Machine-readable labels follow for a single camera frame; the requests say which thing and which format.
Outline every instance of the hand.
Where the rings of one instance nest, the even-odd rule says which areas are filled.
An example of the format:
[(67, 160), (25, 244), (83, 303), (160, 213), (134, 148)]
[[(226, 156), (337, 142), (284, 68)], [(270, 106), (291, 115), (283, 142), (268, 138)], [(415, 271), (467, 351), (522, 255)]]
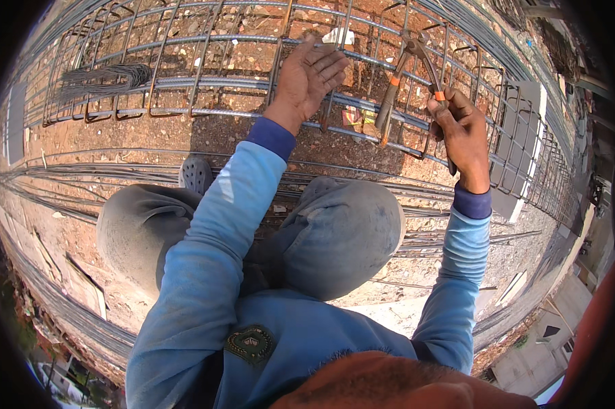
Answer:
[(428, 110), (443, 130), (443, 142), (450, 160), (460, 171), (460, 185), (471, 193), (489, 190), (489, 152), (485, 117), (460, 90), (445, 87), (448, 109), (434, 99)]
[(298, 133), (301, 124), (318, 109), (323, 97), (346, 78), (349, 61), (335, 45), (314, 47), (316, 38), (308, 35), (302, 44), (282, 63), (273, 103), (264, 117), (291, 132)]

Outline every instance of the white paper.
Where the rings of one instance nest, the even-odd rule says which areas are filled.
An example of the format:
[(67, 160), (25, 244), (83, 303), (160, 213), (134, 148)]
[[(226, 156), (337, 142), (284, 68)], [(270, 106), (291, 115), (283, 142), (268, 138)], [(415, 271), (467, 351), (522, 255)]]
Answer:
[[(328, 34), (323, 36), (323, 39), (322, 39), (323, 42), (340, 44), (341, 38), (343, 37), (344, 33), (342, 31), (341, 35), (337, 35), (338, 33), (339, 33), (339, 28), (337, 27), (336, 29), (330, 31)], [(346, 39), (344, 40), (344, 44), (352, 45), (354, 41), (355, 41), (355, 34), (353, 34), (351, 30), (347, 29)]]

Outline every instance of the dark blue cuff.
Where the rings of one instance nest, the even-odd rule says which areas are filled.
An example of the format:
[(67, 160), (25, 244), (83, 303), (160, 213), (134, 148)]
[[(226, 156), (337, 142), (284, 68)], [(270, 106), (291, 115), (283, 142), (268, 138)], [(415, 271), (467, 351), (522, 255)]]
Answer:
[(296, 138), (291, 132), (264, 117), (258, 118), (253, 128), (251, 128), (246, 141), (269, 149), (285, 162), (296, 147)]
[(492, 194), (489, 191), (482, 194), (471, 193), (458, 182), (455, 184), (453, 208), (468, 218), (489, 217), (492, 215)]

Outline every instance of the man's left hand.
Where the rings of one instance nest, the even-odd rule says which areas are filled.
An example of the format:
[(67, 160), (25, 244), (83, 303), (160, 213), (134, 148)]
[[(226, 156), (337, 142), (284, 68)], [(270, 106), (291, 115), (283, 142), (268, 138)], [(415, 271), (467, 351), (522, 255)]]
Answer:
[(314, 47), (312, 35), (296, 47), (280, 70), (280, 78), (273, 103), (264, 117), (291, 132), (298, 133), (301, 124), (317, 110), (323, 97), (346, 78), (344, 70), (349, 61), (335, 45)]

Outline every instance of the green patch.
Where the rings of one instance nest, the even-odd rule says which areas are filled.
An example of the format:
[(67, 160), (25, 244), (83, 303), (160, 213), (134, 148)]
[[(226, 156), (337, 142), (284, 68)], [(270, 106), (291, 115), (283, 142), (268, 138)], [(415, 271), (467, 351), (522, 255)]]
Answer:
[(249, 325), (232, 333), (225, 340), (224, 347), (226, 351), (253, 365), (268, 358), (274, 348), (275, 339), (273, 339), (273, 335), (260, 324)]

